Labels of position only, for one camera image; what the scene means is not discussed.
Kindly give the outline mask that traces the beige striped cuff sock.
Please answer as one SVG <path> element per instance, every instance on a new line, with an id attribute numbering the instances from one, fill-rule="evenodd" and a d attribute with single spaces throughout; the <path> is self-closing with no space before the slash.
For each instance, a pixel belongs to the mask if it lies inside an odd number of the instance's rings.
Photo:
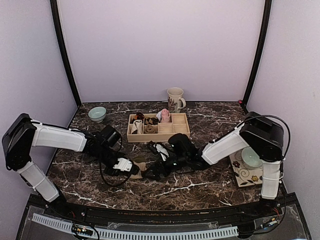
<path id="1" fill-rule="evenodd" d="M 131 180 L 143 179 L 142 173 L 147 170 L 147 160 L 143 156 L 137 156 L 133 159 L 133 163 L 138 167 L 138 173 L 130 176 Z"/>

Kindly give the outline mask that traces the wooden compartment organizer box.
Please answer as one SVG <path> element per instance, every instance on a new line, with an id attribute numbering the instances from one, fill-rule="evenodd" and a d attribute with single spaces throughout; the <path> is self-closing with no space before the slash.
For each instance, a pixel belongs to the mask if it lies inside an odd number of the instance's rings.
<path id="1" fill-rule="evenodd" d="M 155 130 L 153 133 L 147 133 L 145 130 L 147 127 L 143 124 L 141 134 L 132 134 L 132 127 L 134 126 L 134 118 L 136 114 L 130 114 L 127 126 L 127 141 L 129 143 L 146 143 L 149 141 L 153 142 L 167 142 L 170 137 L 175 134 L 185 134 L 188 138 L 191 136 L 189 128 L 188 118 L 186 113 L 172 113 L 169 122 L 158 123 L 152 125 Z"/>

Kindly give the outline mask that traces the pink patterned long sock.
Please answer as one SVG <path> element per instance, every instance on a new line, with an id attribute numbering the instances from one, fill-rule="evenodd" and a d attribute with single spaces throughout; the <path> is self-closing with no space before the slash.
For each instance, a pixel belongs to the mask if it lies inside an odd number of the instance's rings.
<path id="1" fill-rule="evenodd" d="M 156 117 L 160 123 L 169 123 L 171 121 L 171 113 L 168 109 L 163 108 L 156 114 Z"/>

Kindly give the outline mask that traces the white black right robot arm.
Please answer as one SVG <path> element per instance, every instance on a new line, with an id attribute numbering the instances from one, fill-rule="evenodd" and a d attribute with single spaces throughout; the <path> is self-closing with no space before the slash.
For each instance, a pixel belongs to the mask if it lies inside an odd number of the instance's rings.
<path id="1" fill-rule="evenodd" d="M 283 176 L 283 162 L 289 150 L 284 134 L 290 133 L 288 124 L 278 116 L 249 112 L 227 134 L 197 148 L 186 134 L 176 133 L 168 140 L 170 148 L 150 141 L 149 150 L 160 157 L 142 176 L 159 181 L 170 173 L 189 167 L 205 170 L 220 160 L 241 152 L 242 158 L 257 157 L 262 163 L 262 201 L 255 205 L 255 213 L 266 217 L 275 208 L 279 184 Z"/>

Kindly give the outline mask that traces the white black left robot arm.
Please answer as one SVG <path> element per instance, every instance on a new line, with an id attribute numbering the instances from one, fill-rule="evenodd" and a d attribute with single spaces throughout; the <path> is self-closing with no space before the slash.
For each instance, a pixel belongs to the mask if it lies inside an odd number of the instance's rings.
<path id="1" fill-rule="evenodd" d="M 64 195 L 58 187 L 33 161 L 32 148 L 87 154 L 98 161 L 101 175 L 124 174 L 129 178 L 140 169 L 124 153 L 113 148 L 121 138 L 121 134 L 110 125 L 100 131 L 88 132 L 42 123 L 22 113 L 4 133 L 1 144 L 7 170 L 17 172 L 47 203 L 51 203 L 50 208 L 58 217 L 67 218 L 71 208 L 63 201 Z"/>

